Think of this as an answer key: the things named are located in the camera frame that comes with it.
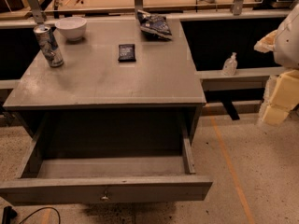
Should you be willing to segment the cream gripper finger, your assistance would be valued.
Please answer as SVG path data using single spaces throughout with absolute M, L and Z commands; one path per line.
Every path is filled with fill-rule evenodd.
M 269 51 L 274 50 L 275 39 L 276 39 L 277 30 L 274 30 L 264 36 L 261 40 L 259 40 L 255 45 L 254 49 L 256 51 L 267 53 Z

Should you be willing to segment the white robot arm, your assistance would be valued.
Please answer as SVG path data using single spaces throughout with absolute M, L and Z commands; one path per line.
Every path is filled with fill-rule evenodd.
M 273 52 L 275 63 L 291 69 L 299 69 L 299 4 L 273 32 L 255 45 L 254 49 Z

